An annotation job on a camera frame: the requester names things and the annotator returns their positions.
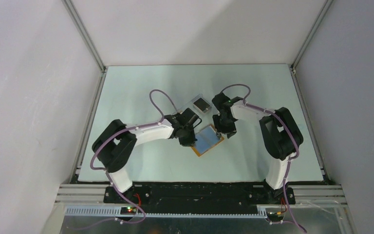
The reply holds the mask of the orange leather card holder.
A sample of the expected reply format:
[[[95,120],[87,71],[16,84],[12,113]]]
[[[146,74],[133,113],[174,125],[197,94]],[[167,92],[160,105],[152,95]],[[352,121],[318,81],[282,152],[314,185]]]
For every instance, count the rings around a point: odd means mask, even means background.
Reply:
[[[206,152],[224,141],[224,137],[222,134],[216,131],[213,124],[209,124],[197,132],[195,134],[195,138],[197,140],[195,141],[194,146],[191,146],[191,148],[198,157],[201,157]]]

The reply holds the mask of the clear plastic card tray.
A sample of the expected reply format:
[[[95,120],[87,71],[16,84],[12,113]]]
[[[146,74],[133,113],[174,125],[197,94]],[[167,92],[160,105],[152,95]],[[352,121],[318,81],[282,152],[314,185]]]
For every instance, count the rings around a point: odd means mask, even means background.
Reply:
[[[203,94],[198,94],[191,100],[187,101],[181,106],[177,106],[176,111],[172,114],[182,113],[187,108],[194,111],[198,116],[204,116],[212,111],[213,105],[203,96]]]

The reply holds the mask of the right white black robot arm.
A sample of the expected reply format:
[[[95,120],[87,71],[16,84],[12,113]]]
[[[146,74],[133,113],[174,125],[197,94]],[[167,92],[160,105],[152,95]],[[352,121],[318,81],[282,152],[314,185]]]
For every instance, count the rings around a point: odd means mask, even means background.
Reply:
[[[299,156],[299,146],[304,141],[290,111],[285,107],[268,110],[248,104],[241,97],[229,98],[222,92],[211,102],[218,111],[212,116],[218,134],[227,138],[234,136],[238,120],[260,125],[265,148],[272,157],[265,179],[269,187],[265,188],[263,196],[268,203],[278,203],[283,198],[282,188],[286,184],[290,163]]]

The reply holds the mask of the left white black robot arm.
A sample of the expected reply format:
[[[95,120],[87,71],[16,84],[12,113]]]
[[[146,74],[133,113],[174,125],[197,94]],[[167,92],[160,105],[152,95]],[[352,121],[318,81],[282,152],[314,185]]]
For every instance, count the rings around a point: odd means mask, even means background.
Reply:
[[[202,118],[189,108],[162,116],[157,122],[135,126],[115,119],[93,143],[90,168],[104,171],[116,188],[115,196],[121,202],[129,203],[134,198],[134,189],[126,164],[134,148],[151,141],[174,138],[181,146],[192,147],[197,141],[195,127],[201,123]]]

